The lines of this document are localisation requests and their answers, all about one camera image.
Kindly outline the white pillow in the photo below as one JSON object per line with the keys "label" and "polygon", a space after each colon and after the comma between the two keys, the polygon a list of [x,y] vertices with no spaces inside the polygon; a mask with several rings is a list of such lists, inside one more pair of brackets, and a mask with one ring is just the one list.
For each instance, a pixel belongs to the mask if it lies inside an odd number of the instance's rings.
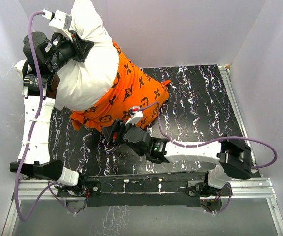
{"label": "white pillow", "polygon": [[[44,11],[43,16],[50,20],[55,12]],[[54,99],[55,108],[68,108],[83,111],[98,102],[112,87],[119,66],[119,55],[111,37],[104,27],[103,20],[89,0],[74,2],[70,33],[74,31],[82,40],[92,41],[84,63],[69,61],[55,73],[54,82],[47,96]],[[27,58],[15,65],[17,73],[23,78]]]}

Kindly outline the orange patterned pillowcase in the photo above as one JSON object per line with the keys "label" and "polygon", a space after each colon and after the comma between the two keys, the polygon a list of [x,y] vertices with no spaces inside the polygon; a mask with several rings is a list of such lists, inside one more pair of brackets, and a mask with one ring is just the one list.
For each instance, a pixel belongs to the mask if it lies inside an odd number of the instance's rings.
{"label": "orange patterned pillowcase", "polygon": [[84,111],[73,111],[70,115],[72,126],[94,128],[99,132],[110,126],[116,119],[127,121],[129,109],[144,108],[143,118],[138,127],[146,128],[158,116],[158,109],[168,100],[168,84],[171,80],[158,82],[136,67],[113,42],[119,54],[119,67],[113,86],[94,105]]}

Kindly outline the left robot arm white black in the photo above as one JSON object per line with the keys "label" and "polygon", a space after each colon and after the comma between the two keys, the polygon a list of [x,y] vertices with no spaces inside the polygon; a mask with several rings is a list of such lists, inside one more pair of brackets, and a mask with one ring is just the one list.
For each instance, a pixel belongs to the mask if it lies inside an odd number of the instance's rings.
{"label": "left robot arm white black", "polygon": [[94,43],[81,40],[75,32],[67,39],[54,33],[47,39],[42,32],[33,32],[23,39],[26,56],[23,76],[25,123],[18,160],[10,163],[10,171],[19,177],[48,180],[64,186],[73,195],[81,196],[86,189],[83,176],[64,166],[61,160],[50,160],[49,130],[55,101],[47,96],[55,73],[69,61],[84,62]]}

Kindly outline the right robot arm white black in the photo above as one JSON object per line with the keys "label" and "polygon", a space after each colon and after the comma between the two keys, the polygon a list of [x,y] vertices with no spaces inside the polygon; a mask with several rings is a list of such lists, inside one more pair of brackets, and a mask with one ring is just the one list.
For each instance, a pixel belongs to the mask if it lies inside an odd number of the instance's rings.
{"label": "right robot arm white black", "polygon": [[126,144],[138,156],[145,156],[155,164],[177,161],[214,164],[215,168],[207,171],[202,182],[188,184],[187,190],[195,196],[218,195],[231,180],[251,178],[251,148],[239,139],[225,137],[206,145],[202,142],[178,144],[167,138],[152,137],[148,131],[118,119],[111,126],[103,127],[102,134],[107,141]]}

